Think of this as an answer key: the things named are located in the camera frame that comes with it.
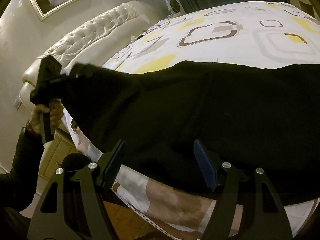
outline silver bolt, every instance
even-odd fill
[[[97,163],[89,163],[88,168],[95,169],[97,166],[98,166]]]
[[[256,169],[256,172],[257,172],[258,174],[263,174],[263,173],[264,173],[264,170],[263,170],[262,168],[257,168],[257,169]]]
[[[224,167],[224,168],[226,168],[226,169],[229,169],[229,168],[231,168],[231,163],[224,162],[224,163],[222,164],[222,167]]]
[[[62,174],[63,173],[63,168],[58,168],[58,169],[56,169],[56,174],[57,175],[60,175],[60,174]]]

